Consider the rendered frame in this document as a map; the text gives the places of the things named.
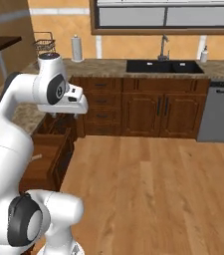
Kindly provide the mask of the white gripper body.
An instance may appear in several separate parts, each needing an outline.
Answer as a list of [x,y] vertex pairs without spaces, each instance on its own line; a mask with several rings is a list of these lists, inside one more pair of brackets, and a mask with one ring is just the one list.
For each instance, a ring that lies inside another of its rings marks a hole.
[[38,110],[44,113],[64,113],[83,115],[88,112],[89,105],[85,96],[77,102],[73,97],[63,97],[55,105],[38,105]]

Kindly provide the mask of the wooden drawer front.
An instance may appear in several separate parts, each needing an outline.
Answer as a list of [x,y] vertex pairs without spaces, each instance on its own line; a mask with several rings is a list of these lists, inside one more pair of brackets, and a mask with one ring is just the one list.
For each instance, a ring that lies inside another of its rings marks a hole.
[[[107,115],[107,118],[97,118],[97,115]],[[86,122],[120,122],[120,110],[117,109],[90,109],[85,115]]]
[[[120,94],[86,94],[86,98],[91,108],[93,107],[120,107]],[[107,100],[106,103],[97,103],[96,100]]]
[[85,123],[85,133],[89,135],[120,135],[120,124]]
[[[121,91],[121,79],[118,78],[92,78],[72,77],[70,83],[82,87],[87,92],[115,92]],[[97,87],[95,84],[107,84],[106,87]]]

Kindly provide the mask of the open wooden drawer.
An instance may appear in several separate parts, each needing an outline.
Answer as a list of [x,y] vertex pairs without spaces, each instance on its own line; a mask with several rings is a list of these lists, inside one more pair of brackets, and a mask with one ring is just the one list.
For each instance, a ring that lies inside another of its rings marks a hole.
[[77,139],[73,115],[46,114],[32,134],[33,155],[20,181],[19,189],[45,189],[59,191],[74,152]]

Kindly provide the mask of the white paper towel roll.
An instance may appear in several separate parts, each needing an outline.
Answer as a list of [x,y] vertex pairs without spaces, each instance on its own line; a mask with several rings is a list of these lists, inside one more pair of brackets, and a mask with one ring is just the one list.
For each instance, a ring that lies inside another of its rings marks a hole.
[[71,39],[72,43],[72,61],[80,63],[84,60],[82,52],[82,40],[78,35]]

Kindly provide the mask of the wooden cupboard door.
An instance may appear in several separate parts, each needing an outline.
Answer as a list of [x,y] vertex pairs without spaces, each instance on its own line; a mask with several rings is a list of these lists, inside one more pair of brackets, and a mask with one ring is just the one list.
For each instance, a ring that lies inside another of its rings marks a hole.
[[[159,116],[158,98],[161,98]],[[123,94],[121,134],[128,136],[159,135],[163,94]]]
[[[166,117],[165,99],[169,98]],[[205,96],[170,94],[164,99],[161,137],[196,138],[205,104]]]

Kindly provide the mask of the wide wooden panel under sink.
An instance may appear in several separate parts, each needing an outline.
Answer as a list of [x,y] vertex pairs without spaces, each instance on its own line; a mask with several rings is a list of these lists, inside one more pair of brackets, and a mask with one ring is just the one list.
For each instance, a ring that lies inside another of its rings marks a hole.
[[208,79],[124,79],[122,90],[125,93],[192,93],[206,94]]

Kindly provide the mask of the black double sink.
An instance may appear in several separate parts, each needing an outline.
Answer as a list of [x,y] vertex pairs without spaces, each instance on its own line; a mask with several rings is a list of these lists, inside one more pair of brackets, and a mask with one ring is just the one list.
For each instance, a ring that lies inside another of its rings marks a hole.
[[203,74],[203,70],[195,61],[157,61],[157,60],[127,60],[128,73],[171,73],[171,74]]

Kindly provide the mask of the grey metal tap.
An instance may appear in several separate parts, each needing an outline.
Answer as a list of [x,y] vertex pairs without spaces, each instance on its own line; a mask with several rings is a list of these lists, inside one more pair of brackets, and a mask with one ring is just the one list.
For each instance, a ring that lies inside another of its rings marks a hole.
[[158,61],[168,61],[169,60],[169,51],[166,55],[164,54],[165,43],[168,41],[169,41],[168,37],[163,34],[162,38],[161,38],[160,54],[157,56]]

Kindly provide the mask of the white soap dispenser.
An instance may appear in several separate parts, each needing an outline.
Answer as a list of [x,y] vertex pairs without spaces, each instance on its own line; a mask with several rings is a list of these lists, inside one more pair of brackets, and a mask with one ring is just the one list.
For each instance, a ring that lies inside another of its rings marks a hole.
[[206,63],[207,62],[207,57],[208,57],[208,49],[207,49],[207,45],[205,45],[205,47],[202,50],[201,55],[200,55],[200,62],[201,63]]

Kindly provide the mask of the grey dishwasher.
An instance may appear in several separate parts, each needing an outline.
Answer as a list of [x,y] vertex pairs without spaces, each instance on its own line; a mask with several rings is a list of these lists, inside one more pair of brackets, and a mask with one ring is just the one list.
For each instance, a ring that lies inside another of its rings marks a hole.
[[197,141],[224,142],[224,94],[216,90],[224,90],[224,80],[211,81]]

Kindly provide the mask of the window with dark frame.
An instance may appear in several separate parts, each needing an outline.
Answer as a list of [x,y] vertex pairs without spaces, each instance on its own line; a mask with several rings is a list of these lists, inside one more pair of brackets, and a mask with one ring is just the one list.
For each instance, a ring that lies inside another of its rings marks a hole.
[[224,0],[90,0],[93,35],[224,35]]

